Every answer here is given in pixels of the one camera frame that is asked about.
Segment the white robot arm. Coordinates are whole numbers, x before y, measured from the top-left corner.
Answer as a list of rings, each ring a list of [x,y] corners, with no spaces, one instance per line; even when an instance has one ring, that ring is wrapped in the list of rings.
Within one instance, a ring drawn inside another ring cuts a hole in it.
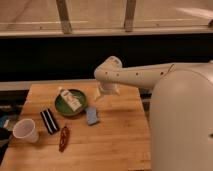
[[[94,77],[97,98],[118,84],[152,91],[151,171],[213,171],[213,60],[124,68],[110,56]]]

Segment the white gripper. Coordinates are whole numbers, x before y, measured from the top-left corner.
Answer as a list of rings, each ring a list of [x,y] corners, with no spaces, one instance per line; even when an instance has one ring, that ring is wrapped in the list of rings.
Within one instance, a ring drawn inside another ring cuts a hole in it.
[[[115,91],[115,94],[116,94],[116,95],[120,95],[120,91],[119,91],[119,89],[117,88],[117,85],[116,85],[116,84],[101,82],[100,85],[101,85],[101,88],[102,88],[104,91]],[[101,97],[102,97],[102,94],[101,94],[100,88],[97,87],[96,90],[95,90],[95,93],[94,93],[94,100],[97,101],[97,100],[99,100]]]

